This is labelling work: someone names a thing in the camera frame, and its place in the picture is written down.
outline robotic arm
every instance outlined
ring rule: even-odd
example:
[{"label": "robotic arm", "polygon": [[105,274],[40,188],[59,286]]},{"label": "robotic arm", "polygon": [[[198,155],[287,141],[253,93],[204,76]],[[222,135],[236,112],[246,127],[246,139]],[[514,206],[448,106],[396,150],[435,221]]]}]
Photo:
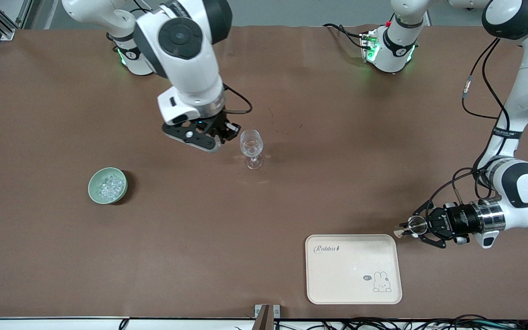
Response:
[{"label": "robotic arm", "polygon": [[[362,35],[362,58],[380,71],[398,72],[415,50],[417,37],[423,30],[423,16],[439,0],[390,0],[394,20]],[[449,0],[459,8],[484,8],[488,0]]]},{"label": "robotic arm", "polygon": [[138,18],[134,40],[172,87],[158,97],[163,132],[207,152],[237,136],[226,117],[224,84],[213,44],[227,38],[232,12],[226,0],[170,0]]},{"label": "robotic arm", "polygon": [[75,21],[97,25],[107,30],[108,38],[117,45],[124,65],[134,75],[149,75],[152,70],[144,61],[132,38],[136,17],[121,10],[129,0],[62,0],[65,11]]},{"label": "robotic arm", "polygon": [[[528,124],[528,0],[492,0],[482,21],[488,33],[516,40],[524,49],[511,94],[471,172],[496,196],[462,205],[446,203],[434,210],[428,201],[395,231],[399,237],[411,235],[445,248],[446,241],[463,244],[472,234],[483,248],[490,248],[501,230],[528,227],[528,162],[514,157]],[[427,238],[428,233],[438,240]]]}]

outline white tray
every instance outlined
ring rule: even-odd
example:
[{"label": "white tray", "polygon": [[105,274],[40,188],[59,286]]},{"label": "white tray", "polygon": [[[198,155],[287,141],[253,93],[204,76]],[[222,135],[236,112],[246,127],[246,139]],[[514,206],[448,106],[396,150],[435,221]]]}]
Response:
[{"label": "white tray", "polygon": [[394,304],[402,299],[389,235],[312,235],[305,242],[307,296],[316,304]]}]

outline brown table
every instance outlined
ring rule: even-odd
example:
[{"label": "brown table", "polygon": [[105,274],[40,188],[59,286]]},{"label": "brown table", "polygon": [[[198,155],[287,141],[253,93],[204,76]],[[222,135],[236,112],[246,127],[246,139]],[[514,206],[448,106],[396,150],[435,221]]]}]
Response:
[{"label": "brown table", "polygon": [[[238,139],[208,154],[165,137],[155,98],[168,82],[128,73],[104,32],[17,31],[0,46],[0,316],[242,317],[280,303],[297,318],[528,319],[528,229],[488,250],[397,240],[397,305],[313,305],[305,291],[308,236],[390,234],[472,165],[493,122],[464,113],[461,90],[491,39],[428,27],[391,75],[325,28],[233,28],[216,50],[255,105],[232,116],[264,138],[251,171]],[[489,62],[503,99],[521,54],[503,42]],[[497,112],[480,77],[467,105]],[[107,166],[127,171],[120,205],[88,198]],[[473,198],[472,180],[459,187]]]}]

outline glass base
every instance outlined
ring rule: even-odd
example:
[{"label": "glass base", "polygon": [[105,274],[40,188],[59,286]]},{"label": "glass base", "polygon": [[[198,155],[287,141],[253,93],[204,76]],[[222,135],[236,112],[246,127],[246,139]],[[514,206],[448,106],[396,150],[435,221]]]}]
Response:
[{"label": "glass base", "polygon": [[259,169],[262,166],[262,163],[264,163],[264,157],[262,157],[262,154],[259,154],[256,157],[250,158],[246,157],[244,160],[244,163],[246,163],[246,166],[248,169],[255,170]]}]

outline small bowl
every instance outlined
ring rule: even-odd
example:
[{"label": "small bowl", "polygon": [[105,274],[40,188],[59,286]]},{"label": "small bowl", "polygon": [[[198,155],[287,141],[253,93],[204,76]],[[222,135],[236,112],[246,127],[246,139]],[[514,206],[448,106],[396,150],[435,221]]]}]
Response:
[{"label": "small bowl", "polygon": [[[98,190],[101,187],[101,184],[103,180],[105,180],[109,176],[116,176],[118,178],[121,178],[125,184],[123,191],[119,196],[117,196],[114,200],[106,200],[103,198],[99,193]],[[127,191],[127,178],[126,175],[123,174],[123,172],[119,169],[116,169],[115,167],[106,167],[105,169],[97,171],[92,177],[91,180],[88,182],[88,196],[91,197],[91,199],[98,204],[111,204],[115,203],[116,201],[119,201]]]}]

